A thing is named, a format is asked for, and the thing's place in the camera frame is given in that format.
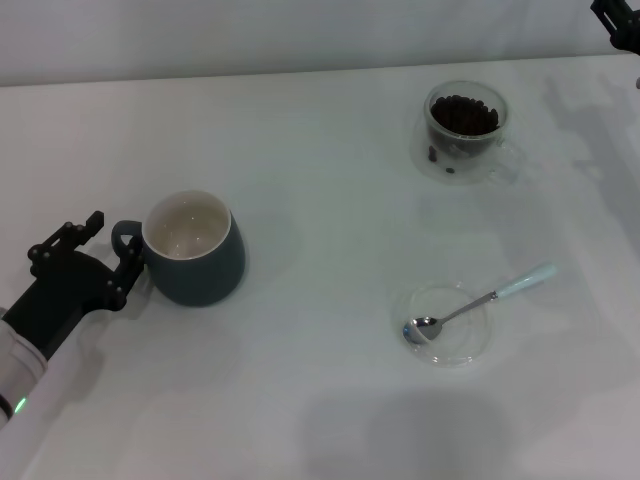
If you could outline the coffee beans pile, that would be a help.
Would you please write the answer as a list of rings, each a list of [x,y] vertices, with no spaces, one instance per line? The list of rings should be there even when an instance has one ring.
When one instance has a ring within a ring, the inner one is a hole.
[[[459,135],[482,136],[500,127],[496,109],[489,109],[481,100],[460,95],[439,97],[430,112],[438,124]]]

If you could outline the dark blue ceramic mug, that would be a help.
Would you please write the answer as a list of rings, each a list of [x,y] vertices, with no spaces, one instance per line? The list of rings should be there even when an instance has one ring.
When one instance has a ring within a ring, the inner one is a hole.
[[[139,256],[155,287],[169,300],[188,307],[215,304],[229,296],[245,272],[246,252],[229,207],[211,193],[174,193],[144,221],[121,220],[111,231],[119,257],[130,253],[123,238],[142,243]]]

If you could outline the blue-handled metal spoon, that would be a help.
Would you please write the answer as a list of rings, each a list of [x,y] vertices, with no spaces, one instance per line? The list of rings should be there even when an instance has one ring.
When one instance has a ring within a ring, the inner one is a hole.
[[[503,286],[490,291],[482,297],[475,299],[463,307],[449,313],[443,318],[436,318],[432,316],[411,318],[403,327],[402,334],[411,344],[427,344],[428,342],[435,340],[441,334],[443,326],[456,317],[464,315],[490,302],[502,300],[508,296],[539,285],[552,278],[556,273],[557,267],[553,263],[541,264],[531,269],[529,272],[512,279]]]

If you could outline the double-walled glass cup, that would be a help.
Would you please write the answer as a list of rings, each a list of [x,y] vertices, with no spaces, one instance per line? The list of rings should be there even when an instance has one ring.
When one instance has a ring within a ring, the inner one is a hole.
[[[460,95],[483,101],[496,109],[500,127],[482,136],[451,132],[432,117],[430,107],[439,97]],[[471,80],[450,80],[433,87],[418,116],[411,140],[411,160],[418,170],[445,184],[480,182],[511,184],[519,176],[525,154],[508,139],[511,112],[506,98],[495,88]]]

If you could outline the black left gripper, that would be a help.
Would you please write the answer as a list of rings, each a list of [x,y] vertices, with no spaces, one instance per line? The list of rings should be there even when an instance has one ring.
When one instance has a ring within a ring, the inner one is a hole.
[[[115,238],[119,259],[115,270],[77,251],[104,226],[96,210],[84,224],[65,222],[49,238],[28,251],[33,284],[9,308],[4,321],[49,359],[80,320],[95,310],[122,310],[144,269],[143,243]]]

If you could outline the clear glass saucer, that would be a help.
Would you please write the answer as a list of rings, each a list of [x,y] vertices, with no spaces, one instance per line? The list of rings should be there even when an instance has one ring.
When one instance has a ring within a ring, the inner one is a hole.
[[[487,293],[462,282],[397,286],[387,292],[392,330],[416,358],[427,364],[447,368],[470,366],[494,343],[495,328],[488,304],[445,322],[434,339],[420,336],[410,322],[425,316],[442,320]]]

